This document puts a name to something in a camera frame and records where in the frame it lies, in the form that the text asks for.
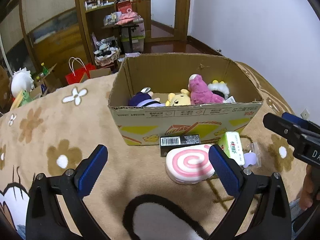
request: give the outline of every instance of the floor baseboard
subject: floor baseboard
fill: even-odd
[[[192,45],[195,48],[201,50],[205,54],[223,56],[221,53],[219,53],[216,50],[210,48],[208,45],[204,44],[203,42],[197,40],[196,38],[194,38],[192,36],[187,36],[187,41],[188,41],[188,43],[190,45]]]
[[[168,25],[165,25],[163,23],[160,23],[160,22],[157,22],[157,21],[154,21],[154,20],[151,20],[151,24],[174,35],[174,28],[168,26]]]

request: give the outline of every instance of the blue gripper pad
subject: blue gripper pad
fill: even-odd
[[[228,195],[237,197],[243,184],[243,175],[236,161],[228,158],[217,144],[209,149],[209,161]]]
[[[79,198],[90,195],[104,165],[108,160],[108,150],[99,144],[87,159],[81,161],[76,168],[74,183]]]
[[[308,129],[308,126],[309,126],[309,123],[308,121],[306,120],[303,120],[302,118],[300,117],[297,117],[293,114],[289,114],[287,112],[284,112],[282,114],[282,118],[289,121],[289,122],[292,122],[294,124],[297,124],[298,126],[300,126],[301,128],[303,129]]]

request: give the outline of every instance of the white wall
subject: white wall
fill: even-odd
[[[320,21],[307,0],[194,0],[189,35],[257,70],[320,124]]]
[[[176,0],[151,0],[151,20],[174,27]]]

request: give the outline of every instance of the wooden floor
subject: wooden floor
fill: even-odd
[[[166,52],[185,52],[203,53],[188,42],[183,41],[160,41],[145,42],[143,53],[166,53]]]
[[[173,37],[173,34],[151,24],[151,37],[152,38]]]

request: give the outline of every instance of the screw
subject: screw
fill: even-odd
[[[252,173],[252,171],[251,171],[250,169],[244,169],[244,170],[243,170],[243,173],[244,173],[245,175],[250,175],[250,174]]]
[[[281,175],[280,175],[279,172],[275,172],[275,173],[273,174],[273,176],[275,176],[276,179],[281,178]]]
[[[39,173],[39,174],[36,176],[36,178],[37,178],[37,179],[42,179],[42,178],[43,178],[43,176],[44,176],[44,174],[43,174],[43,173]]]
[[[73,173],[74,173],[74,170],[73,170],[73,169],[68,169],[68,170],[66,170],[66,175],[67,175],[67,176],[71,176]]]

